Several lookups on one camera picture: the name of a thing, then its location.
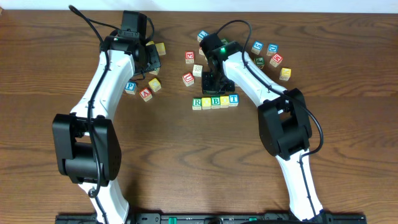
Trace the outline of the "green B block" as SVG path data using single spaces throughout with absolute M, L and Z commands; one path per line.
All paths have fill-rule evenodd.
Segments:
M 221 102 L 219 96 L 211 97 L 211 109 L 221 108 Z

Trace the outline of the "yellow O block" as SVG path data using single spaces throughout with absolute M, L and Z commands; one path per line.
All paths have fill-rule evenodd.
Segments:
M 203 110 L 210 110 L 211 109 L 211 98 L 204 97 L 201 99 L 201 107 Z
M 228 108 L 229 106 L 229 96 L 220 96 L 220 108 Z

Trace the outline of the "blue T block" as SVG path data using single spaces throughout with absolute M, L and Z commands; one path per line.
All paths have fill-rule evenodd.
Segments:
M 229 95 L 229 106 L 238 106 L 239 105 L 239 95 L 238 94 L 231 94 Z

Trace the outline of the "green R block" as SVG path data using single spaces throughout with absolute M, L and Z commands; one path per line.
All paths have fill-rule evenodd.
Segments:
M 201 98 L 194 98 L 192 100 L 192 110 L 202 110 Z

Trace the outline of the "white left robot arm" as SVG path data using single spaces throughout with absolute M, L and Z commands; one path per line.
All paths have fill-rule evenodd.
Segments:
M 158 51 L 149 44 L 145 14 L 124 11 L 120 27 L 99 40 L 98 68 L 85 94 L 68 114 L 52 123 L 58 170 L 90 198 L 92 215 L 58 215 L 56 223 L 134 223 L 117 176 L 121 148 L 113 119 L 121 95 L 136 75 L 161 66 Z

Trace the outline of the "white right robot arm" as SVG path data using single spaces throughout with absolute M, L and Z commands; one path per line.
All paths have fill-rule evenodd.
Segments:
M 205 95 L 224 95 L 239 86 L 257 107 L 259 136 L 274 156 L 289 192 L 290 212 L 302 221 L 315 221 L 323 211 L 313 183 L 309 156 L 311 122 L 302 92 L 273 82 L 236 41 L 222 43 L 216 33 L 200 42 L 209 71 L 202 75 Z

